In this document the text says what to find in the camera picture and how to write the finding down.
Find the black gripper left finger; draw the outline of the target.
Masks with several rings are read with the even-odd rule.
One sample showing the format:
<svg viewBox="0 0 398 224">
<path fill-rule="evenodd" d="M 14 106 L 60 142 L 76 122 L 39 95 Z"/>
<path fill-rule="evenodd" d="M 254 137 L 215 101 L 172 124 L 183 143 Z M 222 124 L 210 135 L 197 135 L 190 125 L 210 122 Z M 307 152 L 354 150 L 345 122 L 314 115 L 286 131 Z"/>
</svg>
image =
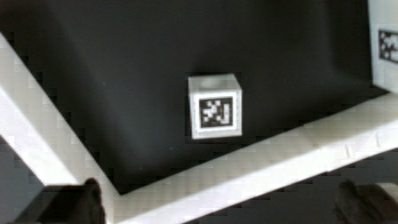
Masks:
<svg viewBox="0 0 398 224">
<path fill-rule="evenodd" d="M 96 179 L 82 185 L 46 186 L 14 224 L 107 224 Z"/>
</svg>

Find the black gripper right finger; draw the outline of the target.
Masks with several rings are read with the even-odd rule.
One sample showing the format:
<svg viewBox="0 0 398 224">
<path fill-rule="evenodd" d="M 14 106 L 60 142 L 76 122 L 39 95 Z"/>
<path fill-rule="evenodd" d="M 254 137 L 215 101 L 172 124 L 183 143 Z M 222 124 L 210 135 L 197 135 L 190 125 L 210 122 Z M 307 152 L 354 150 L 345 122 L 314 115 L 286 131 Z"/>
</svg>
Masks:
<svg viewBox="0 0 398 224">
<path fill-rule="evenodd" d="M 398 184 L 357 185 L 350 180 L 338 187 L 336 224 L 398 224 Z"/>
</svg>

